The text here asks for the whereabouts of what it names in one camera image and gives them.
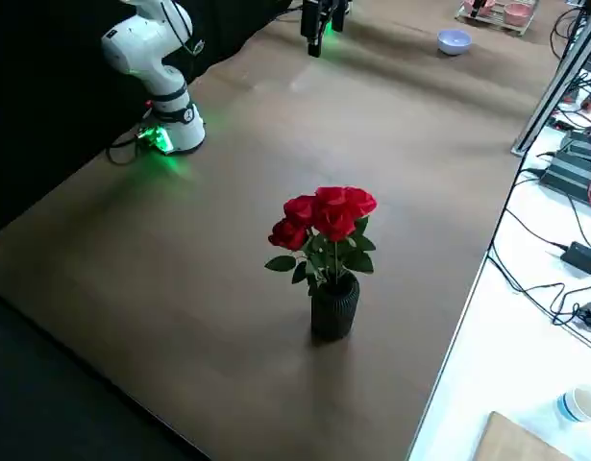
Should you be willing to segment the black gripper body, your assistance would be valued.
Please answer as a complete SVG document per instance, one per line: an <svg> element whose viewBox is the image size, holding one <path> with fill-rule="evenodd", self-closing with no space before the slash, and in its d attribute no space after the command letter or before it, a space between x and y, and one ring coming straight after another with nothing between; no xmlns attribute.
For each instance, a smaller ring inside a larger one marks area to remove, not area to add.
<svg viewBox="0 0 591 461"><path fill-rule="evenodd" d="M302 13L333 14L335 11L345 12L346 2L339 0L304 0L301 9Z"/></svg>

